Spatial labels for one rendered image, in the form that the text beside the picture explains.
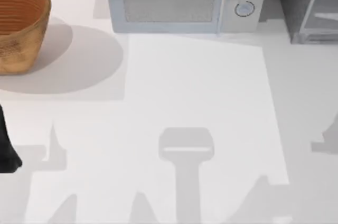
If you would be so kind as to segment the pale microwave oven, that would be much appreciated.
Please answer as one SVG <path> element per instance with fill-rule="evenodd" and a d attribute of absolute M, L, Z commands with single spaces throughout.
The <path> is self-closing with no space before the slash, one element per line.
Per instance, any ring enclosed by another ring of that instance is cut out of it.
<path fill-rule="evenodd" d="M 250 1 L 255 11 L 248 17 L 239 17 L 234 12 L 237 4 Z M 221 33 L 246 33 L 254 31 L 258 25 L 264 0 L 225 0 Z"/>

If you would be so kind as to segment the microwave knob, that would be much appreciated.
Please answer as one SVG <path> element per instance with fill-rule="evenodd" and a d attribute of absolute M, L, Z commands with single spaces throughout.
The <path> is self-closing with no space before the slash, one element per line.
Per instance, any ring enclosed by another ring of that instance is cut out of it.
<path fill-rule="evenodd" d="M 255 5 L 250 1 L 245 1 L 236 5 L 234 12 L 239 17 L 248 17 L 255 11 Z"/>

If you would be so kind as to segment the brown wicker basket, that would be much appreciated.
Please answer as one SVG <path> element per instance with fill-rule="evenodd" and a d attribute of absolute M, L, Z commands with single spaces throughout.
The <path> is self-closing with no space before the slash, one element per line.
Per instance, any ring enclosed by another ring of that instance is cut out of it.
<path fill-rule="evenodd" d="M 51 0 L 0 0 L 0 75 L 26 73 L 38 58 Z"/>

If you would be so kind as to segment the grey cabinet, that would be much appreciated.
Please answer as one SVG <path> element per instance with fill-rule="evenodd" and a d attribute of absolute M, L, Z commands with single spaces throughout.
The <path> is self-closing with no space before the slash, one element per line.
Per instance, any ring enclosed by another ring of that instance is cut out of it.
<path fill-rule="evenodd" d="M 280 0 L 292 44 L 338 44 L 338 0 Z"/>

